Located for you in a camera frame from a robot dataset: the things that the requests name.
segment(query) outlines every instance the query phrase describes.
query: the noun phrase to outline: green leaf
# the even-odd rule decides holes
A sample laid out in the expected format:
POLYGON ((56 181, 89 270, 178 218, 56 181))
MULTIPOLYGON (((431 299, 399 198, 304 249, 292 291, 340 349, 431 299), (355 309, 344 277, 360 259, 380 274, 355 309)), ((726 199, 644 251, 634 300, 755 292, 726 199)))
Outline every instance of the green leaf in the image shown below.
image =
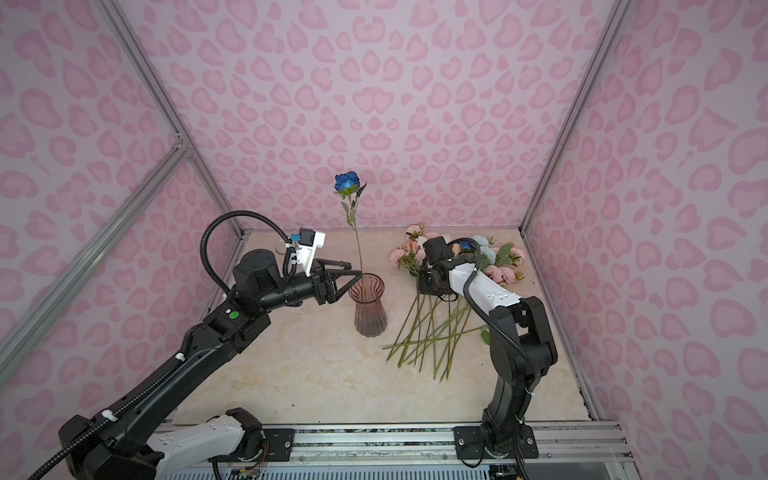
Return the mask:
POLYGON ((509 243, 506 245, 502 245, 502 248, 498 249, 497 257, 509 257, 509 252, 511 252, 512 247, 509 243))

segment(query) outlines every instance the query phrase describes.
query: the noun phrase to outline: pink patterned wallpaper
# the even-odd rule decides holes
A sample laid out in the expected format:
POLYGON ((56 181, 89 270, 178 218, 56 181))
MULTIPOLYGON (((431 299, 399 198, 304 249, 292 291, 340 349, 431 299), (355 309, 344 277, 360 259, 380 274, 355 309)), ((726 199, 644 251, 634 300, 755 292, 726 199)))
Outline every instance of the pink patterned wallpaper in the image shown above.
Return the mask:
POLYGON ((531 242, 648 480, 768 476, 768 3, 640 2, 531 242))
MULTIPOLYGON (((183 164, 0 392, 0 477, 27 478, 61 447, 64 421, 108 406, 178 348, 213 292, 198 245, 217 215, 183 164)), ((220 273, 233 242, 221 227, 209 243, 220 273)))
POLYGON ((88 0, 5 0, 0 58, 2 344, 170 139, 88 0))
POLYGON ((233 206, 516 225, 613 0, 122 2, 233 206))

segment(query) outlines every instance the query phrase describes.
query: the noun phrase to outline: glass vase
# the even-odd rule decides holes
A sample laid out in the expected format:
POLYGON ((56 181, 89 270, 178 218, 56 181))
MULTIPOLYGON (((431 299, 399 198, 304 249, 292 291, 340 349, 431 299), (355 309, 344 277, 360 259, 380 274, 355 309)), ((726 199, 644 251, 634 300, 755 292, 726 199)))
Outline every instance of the glass vase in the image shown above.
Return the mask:
POLYGON ((364 273, 349 289, 349 296, 355 301, 355 328, 360 335, 378 336, 386 328, 383 294, 384 280, 373 273, 364 273))

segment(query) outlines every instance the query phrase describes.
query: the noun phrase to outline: heart-pattern wallpaper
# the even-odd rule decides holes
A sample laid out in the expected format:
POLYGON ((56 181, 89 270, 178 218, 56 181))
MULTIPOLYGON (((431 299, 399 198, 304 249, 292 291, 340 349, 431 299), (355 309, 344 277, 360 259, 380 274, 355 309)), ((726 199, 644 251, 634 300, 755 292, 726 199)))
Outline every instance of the heart-pattern wallpaper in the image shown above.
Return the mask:
POLYGON ((88 0, 0 5, 0 345, 172 145, 88 0))
MULTIPOLYGON (((0 392, 0 477, 27 478, 61 448, 66 420, 110 405, 178 349, 213 292, 198 246, 218 214, 182 164, 0 392)), ((220 274, 233 248, 217 229, 220 274)), ((63 463, 55 472, 71 478, 63 463)))
POLYGON ((768 2, 643 0, 529 235, 648 480, 768 477, 768 2))
POLYGON ((235 208, 518 225, 613 0, 122 2, 235 208))

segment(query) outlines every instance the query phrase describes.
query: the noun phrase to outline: table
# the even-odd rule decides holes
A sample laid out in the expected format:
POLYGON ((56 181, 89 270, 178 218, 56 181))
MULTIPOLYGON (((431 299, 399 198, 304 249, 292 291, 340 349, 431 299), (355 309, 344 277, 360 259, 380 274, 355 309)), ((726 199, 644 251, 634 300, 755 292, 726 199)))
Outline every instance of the table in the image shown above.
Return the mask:
MULTIPOLYGON (((453 238, 493 236, 523 248, 520 233, 513 229, 440 232, 453 238)), ((447 381, 433 380, 430 368, 419 373, 412 367, 398 369, 394 360, 385 361, 382 347, 394 342, 415 297, 415 279, 389 265, 389 255, 403 243, 404 235, 403 229, 360 231, 365 270, 382 277, 386 285, 382 303, 389 325, 381 336, 366 338, 356 332, 355 305, 348 296, 333 305, 307 300, 298 308, 276 310, 270 314, 272 325, 245 352, 218 369, 179 406, 174 424, 206 422, 235 407, 273 424, 479 421, 497 374, 478 332, 462 336, 447 381)), ((252 232, 243 252, 275 250, 279 243, 274 232, 252 232)), ((317 256, 349 261, 358 268, 354 233, 327 231, 325 247, 317 256)), ((510 290, 543 300, 531 263, 519 270, 525 280, 510 290)), ((481 324, 473 313, 467 329, 481 324)), ((526 419, 588 420, 554 325, 552 330, 559 360, 543 377, 526 419)))

